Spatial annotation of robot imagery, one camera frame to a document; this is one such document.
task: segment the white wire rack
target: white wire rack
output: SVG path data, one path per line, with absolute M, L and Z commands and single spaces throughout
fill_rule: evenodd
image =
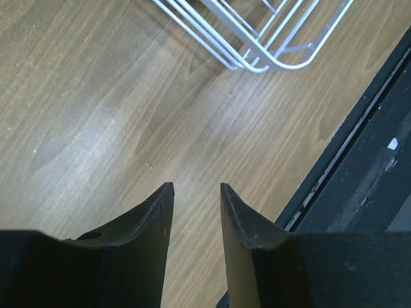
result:
M 301 27 L 320 0 L 294 0 L 293 3 L 290 3 L 290 0 L 282 0 L 277 5 L 272 3 L 274 0 L 253 0 L 256 4 L 265 5 L 264 13 L 268 14 L 258 30 L 257 27 L 251 26 L 246 18 L 226 0 L 201 0 L 201 3 L 217 17 L 217 20 L 241 40 L 242 46 L 240 48 L 236 48 L 234 44 L 224 38 L 215 25 L 207 21 L 204 14 L 202 15 L 199 10 L 195 9 L 194 5 L 186 0 L 153 1 L 229 69 L 241 68 L 262 73 L 269 68 L 294 70 L 308 65 L 354 0 L 338 0 L 340 1 L 339 7 L 319 36 L 311 42 L 296 46 L 290 46 L 290 42 L 302 29 Z M 294 22 L 296 12 L 301 10 L 304 2 L 306 5 L 304 12 L 298 16 L 297 22 Z M 290 27 L 291 20 L 293 20 L 291 30 L 287 31 L 287 35 L 281 36 L 281 32 L 286 27 Z M 280 56 L 292 53 L 304 53 L 304 56 L 296 64 L 286 64 L 280 61 Z

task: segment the small hole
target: small hole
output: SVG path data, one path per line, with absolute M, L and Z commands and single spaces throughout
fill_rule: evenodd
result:
M 80 236 L 77 240 L 79 239 L 98 239 L 99 237 L 101 237 L 103 234 L 101 234 L 101 232 L 98 231 L 90 231 L 87 233 L 84 233 L 82 236 Z

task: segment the metal wire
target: metal wire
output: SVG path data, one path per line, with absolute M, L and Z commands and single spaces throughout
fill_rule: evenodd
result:
M 247 48 L 242 54 L 186 0 L 153 1 L 229 69 L 236 70 L 241 68 L 255 73 L 262 73 L 271 67 L 294 70 L 308 65 L 317 55 L 354 0 L 342 0 L 341 5 L 326 24 L 326 27 L 313 42 L 289 46 L 294 36 L 300 31 L 307 18 L 320 2 L 320 0 L 310 0 L 308 8 L 286 38 L 280 42 L 280 47 L 275 50 L 272 50 L 274 41 L 284 28 L 290 24 L 291 19 L 295 16 L 296 11 L 301 7 L 304 0 L 297 0 L 275 29 L 273 29 L 274 21 L 278 18 L 279 12 L 289 0 L 282 0 L 277 7 L 270 3 L 272 0 L 255 0 L 256 4 L 263 3 L 270 12 L 267 22 L 260 31 L 253 28 L 250 22 L 226 0 L 202 0 L 201 2 L 245 44 Z M 268 32 L 272 33 L 271 36 L 265 42 L 260 42 L 261 38 Z M 283 54 L 296 52 L 305 52 L 303 59 L 298 64 L 286 64 L 279 60 L 279 57 Z

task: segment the black plastic part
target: black plastic part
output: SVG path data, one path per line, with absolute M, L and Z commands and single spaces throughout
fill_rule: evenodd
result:
M 173 184 L 77 240 L 1 231 L 0 307 L 160 307 Z
M 411 233 L 289 233 L 221 190 L 232 308 L 411 307 Z

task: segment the wood grain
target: wood grain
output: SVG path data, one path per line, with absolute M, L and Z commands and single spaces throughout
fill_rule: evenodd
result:
M 163 307 L 212 307 L 219 183 L 275 219 L 410 21 L 355 1 L 309 67 L 252 74 L 151 1 L 0 0 L 0 227 L 77 237 L 172 181 Z

